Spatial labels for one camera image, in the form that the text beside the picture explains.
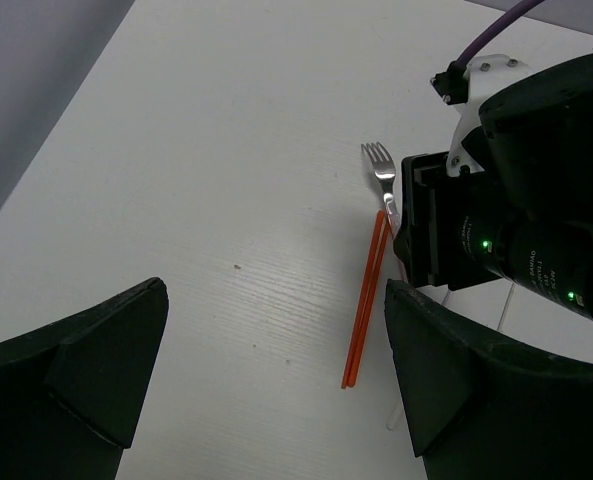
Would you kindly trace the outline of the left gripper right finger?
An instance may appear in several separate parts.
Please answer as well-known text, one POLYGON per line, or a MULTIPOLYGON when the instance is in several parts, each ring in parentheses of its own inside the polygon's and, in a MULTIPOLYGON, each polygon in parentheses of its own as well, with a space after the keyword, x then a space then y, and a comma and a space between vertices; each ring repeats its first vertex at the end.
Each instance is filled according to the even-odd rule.
POLYGON ((384 313, 429 478, 593 479, 593 364, 514 340, 397 280, 384 313))

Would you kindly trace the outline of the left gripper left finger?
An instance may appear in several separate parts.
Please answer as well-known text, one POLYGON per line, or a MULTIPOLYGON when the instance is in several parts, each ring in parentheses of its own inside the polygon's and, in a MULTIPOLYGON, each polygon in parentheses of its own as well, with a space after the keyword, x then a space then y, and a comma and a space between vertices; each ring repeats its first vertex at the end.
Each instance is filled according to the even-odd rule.
POLYGON ((132 446, 168 316, 150 278, 0 342, 0 479, 113 479, 132 446))

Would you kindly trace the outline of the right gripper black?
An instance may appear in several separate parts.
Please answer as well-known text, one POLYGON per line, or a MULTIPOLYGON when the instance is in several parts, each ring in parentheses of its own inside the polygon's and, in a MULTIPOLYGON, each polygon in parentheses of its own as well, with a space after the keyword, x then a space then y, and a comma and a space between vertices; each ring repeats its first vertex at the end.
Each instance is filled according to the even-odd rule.
POLYGON ((593 290, 593 53, 534 72, 478 113, 461 144, 481 172, 448 176, 450 147, 402 163, 395 252, 411 284, 593 290))

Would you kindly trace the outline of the white chopstick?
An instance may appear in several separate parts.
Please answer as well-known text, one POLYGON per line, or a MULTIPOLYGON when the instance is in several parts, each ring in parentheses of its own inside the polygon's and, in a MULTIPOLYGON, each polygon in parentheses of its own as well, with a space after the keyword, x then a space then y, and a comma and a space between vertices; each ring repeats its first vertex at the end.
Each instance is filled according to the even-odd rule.
POLYGON ((500 315, 500 318, 499 318, 499 322, 498 322, 498 325, 496 327, 496 330, 498 332, 502 332, 502 329, 503 329, 505 320, 507 318, 507 315, 508 315, 508 312, 509 312, 509 309, 510 309, 511 301, 512 301, 513 296, 514 296, 514 293, 515 293, 515 287, 516 287, 516 285, 514 283, 512 283, 510 285, 509 290, 508 290, 508 293, 507 293, 507 296, 506 296, 506 299, 505 299, 505 302, 504 302, 504 305, 503 305, 503 309, 502 309, 502 312, 501 312, 501 315, 500 315))

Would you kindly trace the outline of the fork with pink handle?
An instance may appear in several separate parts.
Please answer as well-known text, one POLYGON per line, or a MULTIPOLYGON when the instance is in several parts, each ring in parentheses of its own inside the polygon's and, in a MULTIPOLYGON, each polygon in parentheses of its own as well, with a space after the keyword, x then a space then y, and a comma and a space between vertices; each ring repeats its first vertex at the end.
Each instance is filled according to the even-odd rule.
POLYGON ((397 171, 393 158, 381 142, 364 143, 361 145, 361 150, 367 156, 375 179, 382 190, 385 213, 392 235, 396 237, 401 227, 401 220, 394 193, 397 171))

